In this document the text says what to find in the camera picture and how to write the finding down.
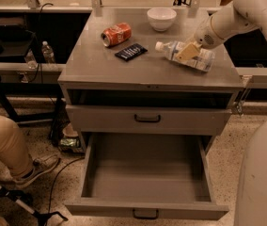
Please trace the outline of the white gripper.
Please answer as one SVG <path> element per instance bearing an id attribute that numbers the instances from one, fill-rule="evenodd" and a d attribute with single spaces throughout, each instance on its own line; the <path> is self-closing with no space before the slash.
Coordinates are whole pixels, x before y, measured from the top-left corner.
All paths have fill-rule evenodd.
<path id="1" fill-rule="evenodd" d="M 187 38 L 185 45 L 176 55 L 178 61 L 189 60 L 200 54 L 201 46 L 205 49 L 213 49 L 225 42 L 222 35 L 221 20 L 217 15 L 212 15 L 201 22 L 194 36 Z"/>

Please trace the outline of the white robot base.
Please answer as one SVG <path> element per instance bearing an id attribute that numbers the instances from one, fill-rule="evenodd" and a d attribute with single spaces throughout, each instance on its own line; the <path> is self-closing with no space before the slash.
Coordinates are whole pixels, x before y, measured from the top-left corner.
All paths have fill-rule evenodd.
<path id="1" fill-rule="evenodd" d="M 234 226 L 267 226 L 267 121 L 245 148 Z"/>

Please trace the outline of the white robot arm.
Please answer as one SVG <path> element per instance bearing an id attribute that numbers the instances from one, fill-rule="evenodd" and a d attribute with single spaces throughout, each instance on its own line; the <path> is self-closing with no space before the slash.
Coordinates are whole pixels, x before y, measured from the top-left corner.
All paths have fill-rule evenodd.
<path id="1" fill-rule="evenodd" d="M 232 0 L 204 20 L 176 55 L 179 62 L 213 49 L 228 39 L 259 29 L 267 41 L 267 0 Z"/>

